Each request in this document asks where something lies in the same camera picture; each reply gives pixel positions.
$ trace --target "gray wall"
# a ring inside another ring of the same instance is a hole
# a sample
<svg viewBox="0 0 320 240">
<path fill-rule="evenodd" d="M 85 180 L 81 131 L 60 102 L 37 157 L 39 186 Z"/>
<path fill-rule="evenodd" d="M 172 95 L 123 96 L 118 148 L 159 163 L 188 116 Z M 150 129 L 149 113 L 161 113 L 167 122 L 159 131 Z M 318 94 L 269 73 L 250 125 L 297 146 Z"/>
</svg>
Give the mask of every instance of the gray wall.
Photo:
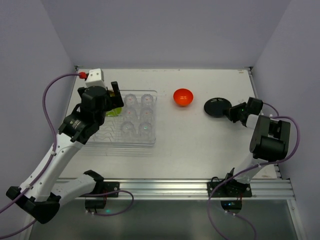
<svg viewBox="0 0 320 240">
<path fill-rule="evenodd" d="M 301 144 L 281 166 L 291 178 L 309 239 L 320 239 L 320 1 L 292 0 L 254 67 L 259 97 L 294 117 Z"/>
<path fill-rule="evenodd" d="M 8 187 L 24 181 L 52 144 L 42 111 L 43 90 L 51 79 L 73 70 L 40 0 L 0 1 L 0 207 L 9 202 Z M 55 126 L 72 82 L 57 83 L 48 96 Z M 25 216 L 17 206 L 1 214 L 0 236 L 20 229 Z"/>
<path fill-rule="evenodd" d="M 42 2 L 87 68 L 241 68 L 257 61 L 290 0 Z"/>
</svg>

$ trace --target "black lid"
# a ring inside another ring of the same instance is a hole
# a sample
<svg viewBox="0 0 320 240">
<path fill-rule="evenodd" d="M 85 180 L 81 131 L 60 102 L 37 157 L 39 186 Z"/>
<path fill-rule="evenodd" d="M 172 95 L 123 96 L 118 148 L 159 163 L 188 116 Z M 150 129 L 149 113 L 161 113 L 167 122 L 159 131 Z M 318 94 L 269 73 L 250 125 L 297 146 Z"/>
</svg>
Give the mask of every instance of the black lid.
<svg viewBox="0 0 320 240">
<path fill-rule="evenodd" d="M 224 110 L 231 108 L 231 103 L 222 97 L 211 98 L 204 104 L 204 111 L 214 118 L 224 116 Z"/>
</svg>

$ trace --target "clear plastic tray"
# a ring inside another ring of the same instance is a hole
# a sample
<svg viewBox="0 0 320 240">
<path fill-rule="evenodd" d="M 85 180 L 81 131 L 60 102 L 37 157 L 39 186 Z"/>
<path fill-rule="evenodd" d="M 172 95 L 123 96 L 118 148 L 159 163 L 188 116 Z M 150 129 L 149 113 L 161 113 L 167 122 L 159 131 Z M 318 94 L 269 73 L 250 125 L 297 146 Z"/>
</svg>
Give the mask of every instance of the clear plastic tray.
<svg viewBox="0 0 320 240">
<path fill-rule="evenodd" d="M 153 146 L 156 142 L 155 90 L 120 90 L 124 107 L 106 113 L 90 146 L 112 144 L 117 147 Z"/>
</svg>

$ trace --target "orange bowl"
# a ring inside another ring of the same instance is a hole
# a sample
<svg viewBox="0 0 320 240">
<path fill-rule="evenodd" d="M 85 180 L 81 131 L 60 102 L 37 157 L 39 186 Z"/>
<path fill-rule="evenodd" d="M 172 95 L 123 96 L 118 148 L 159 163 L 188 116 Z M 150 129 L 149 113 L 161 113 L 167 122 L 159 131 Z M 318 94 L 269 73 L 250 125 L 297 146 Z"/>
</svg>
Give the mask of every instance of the orange bowl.
<svg viewBox="0 0 320 240">
<path fill-rule="evenodd" d="M 173 99 L 179 106 L 186 107 L 190 103 L 192 103 L 192 101 L 194 100 L 194 95 L 190 90 L 180 88 L 174 92 Z"/>
</svg>

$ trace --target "purple cable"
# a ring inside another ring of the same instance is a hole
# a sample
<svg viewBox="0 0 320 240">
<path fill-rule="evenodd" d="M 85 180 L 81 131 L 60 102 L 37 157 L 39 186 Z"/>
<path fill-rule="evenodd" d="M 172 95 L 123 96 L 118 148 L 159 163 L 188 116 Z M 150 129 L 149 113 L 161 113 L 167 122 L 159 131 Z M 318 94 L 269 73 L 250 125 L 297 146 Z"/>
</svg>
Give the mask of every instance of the purple cable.
<svg viewBox="0 0 320 240">
<path fill-rule="evenodd" d="M 266 103 L 266 102 L 264 102 L 263 105 L 267 105 L 267 106 L 269 106 L 270 108 L 272 108 L 272 109 L 276 112 L 276 116 L 279 117 L 279 112 L 278 112 L 278 110 L 277 110 L 274 106 L 272 106 L 271 104 Z"/>
<path fill-rule="evenodd" d="M 225 240 L 229 240 L 229 238 L 227 238 L 219 229 L 218 227 L 216 226 L 216 224 L 214 223 L 214 220 L 212 219 L 212 216 L 210 214 L 210 200 L 213 196 L 213 194 L 217 191 L 218 188 L 220 188 L 222 185 L 230 182 L 232 179 L 236 178 L 237 176 L 239 176 L 240 174 L 243 174 L 247 171 L 250 171 L 252 169 L 255 169 L 255 168 L 258 168 L 259 165 L 260 166 L 267 166 L 267 165 L 271 165 L 271 164 L 281 164 L 281 163 L 284 163 L 285 161 L 289 160 L 297 151 L 298 149 L 298 146 L 299 146 L 299 143 L 300 143 L 300 128 L 299 128 L 299 125 L 297 124 L 297 122 L 290 116 L 276 116 L 276 117 L 273 117 L 273 119 L 288 119 L 290 120 L 291 122 L 293 122 L 293 124 L 295 125 L 295 128 L 296 128 L 296 143 L 295 143 L 295 146 L 292 150 L 292 152 L 287 156 L 285 157 L 284 159 L 282 160 L 278 160 L 278 161 L 275 161 L 275 162 L 265 162 L 265 163 L 261 163 L 261 164 L 256 164 L 254 166 L 251 166 L 251 167 L 248 167 L 240 172 L 238 172 L 237 174 L 233 175 L 232 177 L 228 178 L 227 180 L 221 182 L 220 184 L 218 184 L 211 192 L 210 196 L 209 196 L 209 199 L 207 201 L 207 205 L 206 205 L 206 211 L 207 211 L 207 215 L 209 217 L 209 220 L 211 222 L 211 225 L 213 226 L 213 228 L 217 231 L 217 233 L 223 237 Z M 254 240 L 257 240 L 257 230 L 256 228 L 254 227 L 254 225 L 248 220 L 246 219 L 245 217 L 241 216 L 241 215 L 238 215 L 236 214 L 235 215 L 236 217 L 246 221 L 253 229 L 253 232 L 254 232 Z"/>
<path fill-rule="evenodd" d="M 52 125 L 52 122 L 49 118 L 49 115 L 48 115 L 48 112 L 47 112 L 47 107 L 46 107 L 46 97 L 47 97 L 47 93 L 48 93 L 48 90 L 49 88 L 58 80 L 62 79 L 62 78 L 65 78 L 65 77 L 69 77 L 69 76 L 79 76 L 78 73 L 68 73 L 68 74 L 64 74 L 64 75 L 61 75 L 57 78 L 55 78 L 54 80 L 52 80 L 48 86 L 45 88 L 44 92 L 43 92 L 43 96 L 42 96 L 42 108 L 43 108 L 43 112 L 44 112 L 44 116 L 45 116 L 45 119 L 46 121 L 48 122 L 49 124 L 49 127 L 51 129 L 51 133 L 52 133 L 52 136 L 53 136 L 53 147 L 52 147 L 52 151 L 56 151 L 57 149 L 57 136 L 56 136 L 56 131 L 54 129 L 54 126 Z M 30 183 L 30 186 L 33 186 L 35 184 L 36 181 L 39 180 L 39 178 L 41 178 L 41 176 L 44 174 L 44 172 L 47 170 L 47 168 L 49 167 L 52 159 L 53 159 L 53 155 L 51 155 L 48 159 L 48 161 L 46 162 L 46 164 L 44 165 L 43 169 L 41 170 L 41 172 L 38 174 L 38 176 L 36 176 L 33 181 Z M 29 188 L 26 188 L 25 190 L 23 190 L 14 200 L 12 200 L 11 202 L 9 202 L 6 206 L 4 206 L 3 208 L 0 209 L 0 214 L 3 213 L 5 210 L 7 210 L 8 208 L 10 208 L 13 204 L 15 204 L 22 196 L 24 196 L 26 194 L 26 192 L 29 190 Z M 13 232 L 9 235 L 6 235 L 6 236 L 0 236 L 0 239 L 6 239 L 6 238 L 9 238 L 9 237 L 12 237 L 14 235 L 17 235 L 19 233 L 21 233 L 22 231 L 26 230 L 27 228 L 29 228 L 32 224 L 34 224 L 35 221 L 31 222 L 30 224 L 28 224 L 27 226 L 25 226 L 24 228 L 16 231 L 16 232 Z"/>
<path fill-rule="evenodd" d="M 0 236 L 0 240 L 1 240 L 1 239 L 7 239 L 7 238 L 10 238 L 10 237 L 13 237 L 14 235 L 17 235 L 17 234 L 23 232 L 24 230 L 26 230 L 27 228 L 29 228 L 30 226 L 32 226 L 33 224 L 35 224 L 36 221 L 37 221 L 37 220 L 33 220 L 33 221 L 30 222 L 27 226 L 25 226 L 24 228 L 21 228 L 19 231 L 10 233 L 10 234 L 8 234 L 8 235 Z"/>
<path fill-rule="evenodd" d="M 94 213 L 94 215 L 97 215 L 97 216 L 102 216 L 102 217 L 111 217 L 111 216 L 115 216 L 115 215 L 119 215 L 119 214 L 123 214 L 124 212 L 126 212 L 127 210 L 129 210 L 129 208 L 132 207 L 132 205 L 134 204 L 134 195 L 129 192 L 129 191 L 126 191 L 126 190 L 117 190 L 117 191 L 110 191 L 110 192 L 106 192 L 106 193 L 101 193 L 101 194 L 85 194 L 83 195 L 83 197 L 103 197 L 103 196 L 108 196 L 108 195 L 111 195 L 111 194 L 116 194 L 116 193 L 126 193 L 126 194 L 129 194 L 132 198 L 129 206 L 127 206 L 125 209 L 121 210 L 121 211 L 118 211 L 116 213 L 110 213 L 110 214 L 103 214 L 103 213 Z"/>
</svg>

